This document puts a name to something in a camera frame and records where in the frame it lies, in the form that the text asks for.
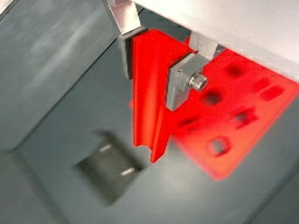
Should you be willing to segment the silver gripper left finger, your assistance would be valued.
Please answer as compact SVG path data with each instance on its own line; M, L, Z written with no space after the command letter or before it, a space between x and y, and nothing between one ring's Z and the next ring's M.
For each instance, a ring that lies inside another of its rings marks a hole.
M133 37L146 31L141 26L136 4L130 0L102 0L117 28L117 44L121 52L124 75L132 80Z

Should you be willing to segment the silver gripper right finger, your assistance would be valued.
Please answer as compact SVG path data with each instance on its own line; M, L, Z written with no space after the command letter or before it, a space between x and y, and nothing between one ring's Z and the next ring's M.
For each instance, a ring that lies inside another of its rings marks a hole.
M174 111L188 99L189 91L201 91L208 78L202 74L202 68L220 54L224 47L197 32L190 33L189 52L169 68L165 107Z

